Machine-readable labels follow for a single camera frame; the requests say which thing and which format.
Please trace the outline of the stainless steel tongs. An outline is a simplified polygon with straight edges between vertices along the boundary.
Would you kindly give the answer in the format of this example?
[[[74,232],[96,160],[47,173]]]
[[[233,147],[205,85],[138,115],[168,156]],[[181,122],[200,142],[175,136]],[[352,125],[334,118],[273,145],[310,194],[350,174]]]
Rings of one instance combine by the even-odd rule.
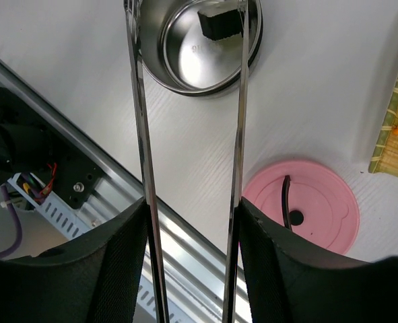
[[[237,8],[240,12],[240,18],[242,22],[242,58],[240,64],[238,121],[232,172],[222,322],[234,322],[236,316],[236,280],[240,235],[240,222],[237,218],[237,214],[239,213],[240,202],[242,199],[244,139],[249,78],[249,2],[238,1]],[[147,119],[145,89],[143,84],[143,62],[141,56],[141,40],[139,35],[140,9],[141,3],[139,1],[124,2],[141,175],[145,201],[149,209],[149,213],[147,215],[147,224],[150,230],[149,244],[150,258],[152,263],[152,279],[154,284],[154,297],[156,301],[156,318],[158,322],[169,322],[170,319],[166,293],[166,280],[164,276],[163,251],[160,238],[160,222],[158,217],[150,132]]]

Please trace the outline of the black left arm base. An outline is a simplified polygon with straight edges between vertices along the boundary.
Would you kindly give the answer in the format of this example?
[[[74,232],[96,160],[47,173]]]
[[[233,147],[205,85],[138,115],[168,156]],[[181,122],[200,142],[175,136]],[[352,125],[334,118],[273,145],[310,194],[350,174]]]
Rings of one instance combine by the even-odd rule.
[[[103,171],[25,101],[0,87],[0,186],[15,174],[38,204],[53,192],[79,209]]]

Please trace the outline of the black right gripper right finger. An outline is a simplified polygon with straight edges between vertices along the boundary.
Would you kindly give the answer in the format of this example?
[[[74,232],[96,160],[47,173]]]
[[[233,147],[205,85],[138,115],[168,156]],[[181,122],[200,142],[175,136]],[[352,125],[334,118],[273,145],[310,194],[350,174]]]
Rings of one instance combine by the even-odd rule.
[[[363,262],[319,247],[240,204],[253,322],[398,322],[398,256]]]

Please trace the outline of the black white sushi roll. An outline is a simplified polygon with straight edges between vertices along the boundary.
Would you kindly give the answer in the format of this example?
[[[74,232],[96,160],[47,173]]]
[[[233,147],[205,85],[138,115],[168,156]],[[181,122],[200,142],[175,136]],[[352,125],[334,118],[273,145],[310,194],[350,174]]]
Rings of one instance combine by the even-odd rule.
[[[243,31],[243,12],[237,1],[221,1],[206,5],[197,12],[204,37],[223,40]]]

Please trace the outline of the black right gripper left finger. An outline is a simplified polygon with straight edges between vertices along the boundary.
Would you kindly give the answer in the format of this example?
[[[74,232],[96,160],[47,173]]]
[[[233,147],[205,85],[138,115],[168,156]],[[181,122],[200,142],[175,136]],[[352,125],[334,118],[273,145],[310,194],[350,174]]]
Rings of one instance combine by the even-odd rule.
[[[0,322],[132,322],[147,212],[139,199],[38,256],[0,260]]]

